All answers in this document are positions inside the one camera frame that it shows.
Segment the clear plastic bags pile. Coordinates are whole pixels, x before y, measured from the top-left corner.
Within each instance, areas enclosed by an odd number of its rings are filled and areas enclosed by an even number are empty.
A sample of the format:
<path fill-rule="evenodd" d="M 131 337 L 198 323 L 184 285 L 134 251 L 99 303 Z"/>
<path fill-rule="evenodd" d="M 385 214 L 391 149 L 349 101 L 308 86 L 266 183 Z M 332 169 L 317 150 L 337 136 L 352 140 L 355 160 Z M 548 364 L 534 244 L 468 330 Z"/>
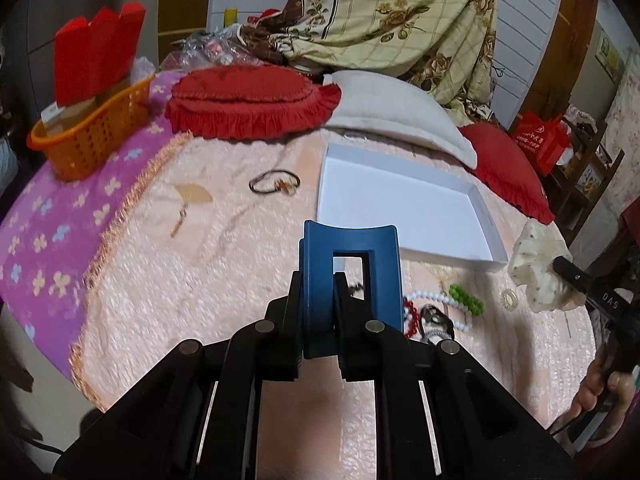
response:
<path fill-rule="evenodd" d="M 175 41 L 160 62 L 160 70 L 178 70 L 185 74 L 216 66 L 261 66 L 264 62 L 252 52 L 242 38 L 242 25 L 233 24 L 216 32 L 197 30 L 186 39 Z"/>

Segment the gold fan tassel hairpin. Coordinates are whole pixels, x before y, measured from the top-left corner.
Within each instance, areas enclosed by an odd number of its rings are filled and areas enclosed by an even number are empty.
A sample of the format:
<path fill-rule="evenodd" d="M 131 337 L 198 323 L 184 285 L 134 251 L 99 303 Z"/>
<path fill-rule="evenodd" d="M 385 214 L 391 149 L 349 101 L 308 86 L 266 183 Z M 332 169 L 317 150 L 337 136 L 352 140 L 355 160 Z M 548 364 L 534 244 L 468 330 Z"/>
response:
<path fill-rule="evenodd" d="M 186 220 L 188 214 L 188 208 L 191 205 L 208 204 L 213 201 L 213 196 L 210 194 L 204 186 L 197 183 L 176 183 L 174 185 L 175 190 L 179 194 L 182 205 L 179 210 L 179 219 L 171 230 L 170 237 L 175 238 L 180 228 Z"/>

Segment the red paper bag in basket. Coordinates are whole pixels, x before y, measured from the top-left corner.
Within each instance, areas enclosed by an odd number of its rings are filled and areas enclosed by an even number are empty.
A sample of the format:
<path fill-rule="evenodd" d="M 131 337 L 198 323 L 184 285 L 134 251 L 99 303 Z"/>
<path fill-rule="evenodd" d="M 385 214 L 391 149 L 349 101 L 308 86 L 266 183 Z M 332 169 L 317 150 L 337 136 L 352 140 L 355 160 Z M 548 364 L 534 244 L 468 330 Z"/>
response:
<path fill-rule="evenodd" d="M 53 91 L 70 106 L 111 89 L 131 70 L 145 7 L 128 2 L 119 12 L 102 8 L 91 19 L 78 16 L 54 36 Z"/>

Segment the purple floral blanket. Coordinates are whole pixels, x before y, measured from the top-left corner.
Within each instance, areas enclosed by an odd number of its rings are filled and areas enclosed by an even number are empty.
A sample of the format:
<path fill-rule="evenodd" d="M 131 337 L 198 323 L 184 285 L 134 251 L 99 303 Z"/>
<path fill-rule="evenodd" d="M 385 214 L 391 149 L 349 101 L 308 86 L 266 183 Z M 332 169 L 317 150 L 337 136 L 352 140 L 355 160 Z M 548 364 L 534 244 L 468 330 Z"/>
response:
<path fill-rule="evenodd" d="M 1 299 L 63 376 L 70 376 L 70 352 L 85 322 L 84 275 L 131 185 L 172 138 L 164 113 L 179 77 L 155 77 L 149 123 L 101 169 L 62 182 L 43 165 L 1 223 Z"/>

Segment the floral checked quilt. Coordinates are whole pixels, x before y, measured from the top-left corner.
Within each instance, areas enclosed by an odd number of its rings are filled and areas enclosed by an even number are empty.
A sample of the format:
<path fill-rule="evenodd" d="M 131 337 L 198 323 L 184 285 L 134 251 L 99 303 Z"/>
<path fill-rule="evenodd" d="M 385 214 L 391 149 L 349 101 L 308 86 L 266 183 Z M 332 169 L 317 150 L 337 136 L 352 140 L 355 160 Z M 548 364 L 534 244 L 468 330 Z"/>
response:
<path fill-rule="evenodd" d="M 308 76 L 368 70 L 425 91 L 458 126 L 491 99 L 498 0 L 288 0 L 242 26 L 260 60 Z"/>

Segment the orange plastic basket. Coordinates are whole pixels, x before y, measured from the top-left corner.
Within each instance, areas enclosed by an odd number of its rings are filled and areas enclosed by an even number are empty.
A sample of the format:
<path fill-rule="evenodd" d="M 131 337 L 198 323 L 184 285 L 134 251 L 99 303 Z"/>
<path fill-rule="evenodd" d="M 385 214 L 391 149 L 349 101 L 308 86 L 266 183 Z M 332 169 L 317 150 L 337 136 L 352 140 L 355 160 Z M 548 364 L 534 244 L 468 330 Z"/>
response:
<path fill-rule="evenodd" d="M 76 126 L 47 136 L 43 122 L 34 125 L 26 145 L 41 152 L 62 181 L 82 180 L 100 169 L 133 133 L 149 120 L 154 75 L 118 92 Z"/>

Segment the pink quilted bedspread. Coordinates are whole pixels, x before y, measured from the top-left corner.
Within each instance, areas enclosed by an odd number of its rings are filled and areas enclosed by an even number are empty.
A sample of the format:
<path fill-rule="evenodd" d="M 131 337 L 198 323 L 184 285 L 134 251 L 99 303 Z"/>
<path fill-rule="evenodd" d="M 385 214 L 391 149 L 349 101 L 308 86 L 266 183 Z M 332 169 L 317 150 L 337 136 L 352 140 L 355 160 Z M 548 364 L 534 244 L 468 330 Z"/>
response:
<path fill-rule="evenodd" d="M 377 136 L 318 130 L 284 143 L 179 136 L 143 171 L 105 231 L 86 274 L 86 322 L 70 367 L 76 386 L 107 410 L 180 341 L 232 336 L 283 296 L 298 266 L 303 224 L 316 214 L 329 143 L 367 148 L 465 176 L 453 157 Z M 175 238 L 176 183 L 212 194 L 191 205 Z M 458 284 L 484 302 L 460 341 L 543 425 L 570 406 L 596 344 L 584 308 L 509 310 L 509 274 L 404 261 L 406 292 Z M 262 394 L 263 479 L 371 479 L 373 387 L 343 382 L 332 358 L 307 361 L 297 382 Z"/>

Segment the white shallow cardboard tray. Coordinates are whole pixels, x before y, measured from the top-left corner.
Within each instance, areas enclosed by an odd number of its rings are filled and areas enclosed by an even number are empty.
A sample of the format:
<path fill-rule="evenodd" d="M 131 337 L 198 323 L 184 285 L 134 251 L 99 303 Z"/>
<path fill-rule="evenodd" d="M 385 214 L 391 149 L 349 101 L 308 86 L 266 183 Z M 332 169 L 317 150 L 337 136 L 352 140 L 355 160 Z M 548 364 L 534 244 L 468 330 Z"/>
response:
<path fill-rule="evenodd" d="M 408 159 L 331 143 L 317 221 L 344 229 L 394 226 L 401 257 L 497 272 L 509 260 L 477 186 Z"/>

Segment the red ruffled pillow right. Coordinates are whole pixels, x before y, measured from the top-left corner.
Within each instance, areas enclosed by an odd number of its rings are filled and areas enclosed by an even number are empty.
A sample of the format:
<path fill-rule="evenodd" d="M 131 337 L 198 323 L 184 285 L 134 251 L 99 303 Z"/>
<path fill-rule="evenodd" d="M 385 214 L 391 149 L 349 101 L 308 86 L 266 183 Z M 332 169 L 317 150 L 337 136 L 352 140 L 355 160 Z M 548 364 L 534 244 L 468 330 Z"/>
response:
<path fill-rule="evenodd" d="M 500 128 L 476 122 L 460 128 L 477 156 L 472 174 L 528 218 L 548 226 L 554 220 L 538 174 L 523 151 Z"/>

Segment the cream dotted scrunchie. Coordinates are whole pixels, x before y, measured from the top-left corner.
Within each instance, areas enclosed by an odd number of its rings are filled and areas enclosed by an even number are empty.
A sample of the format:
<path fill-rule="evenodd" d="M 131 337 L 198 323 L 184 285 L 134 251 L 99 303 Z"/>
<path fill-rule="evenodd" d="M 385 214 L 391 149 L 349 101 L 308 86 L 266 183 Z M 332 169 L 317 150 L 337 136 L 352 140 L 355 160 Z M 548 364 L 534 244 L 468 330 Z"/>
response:
<path fill-rule="evenodd" d="M 529 219 L 516 240 L 508 273 L 516 286 L 524 286 L 529 309 L 570 311 L 585 303 L 585 295 L 553 271 L 555 258 L 573 262 L 562 236 L 552 226 Z"/>

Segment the white pillow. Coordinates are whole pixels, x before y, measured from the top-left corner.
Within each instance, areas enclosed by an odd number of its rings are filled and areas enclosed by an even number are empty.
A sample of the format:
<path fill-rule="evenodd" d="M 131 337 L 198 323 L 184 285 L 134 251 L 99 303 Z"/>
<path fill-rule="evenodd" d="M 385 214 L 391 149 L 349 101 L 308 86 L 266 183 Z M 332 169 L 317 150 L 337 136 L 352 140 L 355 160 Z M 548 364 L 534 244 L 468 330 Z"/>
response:
<path fill-rule="evenodd" d="M 420 88 L 364 70 L 339 70 L 324 76 L 323 84 L 335 84 L 342 92 L 340 104 L 326 122 L 328 128 L 387 136 L 447 153 L 471 169 L 477 167 L 472 143 Z"/>

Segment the red shopping bag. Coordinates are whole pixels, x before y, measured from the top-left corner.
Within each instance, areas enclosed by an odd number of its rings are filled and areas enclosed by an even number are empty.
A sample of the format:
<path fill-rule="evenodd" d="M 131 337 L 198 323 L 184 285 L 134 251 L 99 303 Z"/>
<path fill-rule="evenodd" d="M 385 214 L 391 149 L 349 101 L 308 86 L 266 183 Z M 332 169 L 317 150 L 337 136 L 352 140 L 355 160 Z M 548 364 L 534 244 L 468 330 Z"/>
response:
<path fill-rule="evenodd" d="M 570 146 L 562 115 L 541 119 L 529 110 L 523 114 L 511 138 L 524 152 L 536 173 L 543 177 L 550 174 Z"/>

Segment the red ruffled cushion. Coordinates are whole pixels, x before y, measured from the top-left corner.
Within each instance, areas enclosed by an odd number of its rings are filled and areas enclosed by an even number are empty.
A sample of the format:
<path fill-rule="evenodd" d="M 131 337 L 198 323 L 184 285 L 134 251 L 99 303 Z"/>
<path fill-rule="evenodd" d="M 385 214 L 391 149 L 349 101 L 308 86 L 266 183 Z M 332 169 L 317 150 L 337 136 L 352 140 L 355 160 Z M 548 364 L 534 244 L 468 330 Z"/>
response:
<path fill-rule="evenodd" d="M 194 70 L 176 82 L 165 117 L 175 133 L 270 141 L 321 127 L 341 98 L 337 84 L 314 84 L 286 67 L 216 66 Z"/>

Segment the blue hair claw clip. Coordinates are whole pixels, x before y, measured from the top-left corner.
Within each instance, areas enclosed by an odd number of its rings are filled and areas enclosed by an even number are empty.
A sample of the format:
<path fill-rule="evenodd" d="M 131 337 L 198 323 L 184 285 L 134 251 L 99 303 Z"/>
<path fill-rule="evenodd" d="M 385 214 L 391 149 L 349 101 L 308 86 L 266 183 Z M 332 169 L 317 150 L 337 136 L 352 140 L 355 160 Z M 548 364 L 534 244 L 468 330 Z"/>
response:
<path fill-rule="evenodd" d="M 361 263 L 364 312 L 396 330 L 404 326 L 397 229 L 334 228 L 307 220 L 299 242 L 303 348 L 307 360 L 337 354 L 338 312 L 352 296 L 345 270 L 334 269 L 336 258 L 353 258 Z"/>

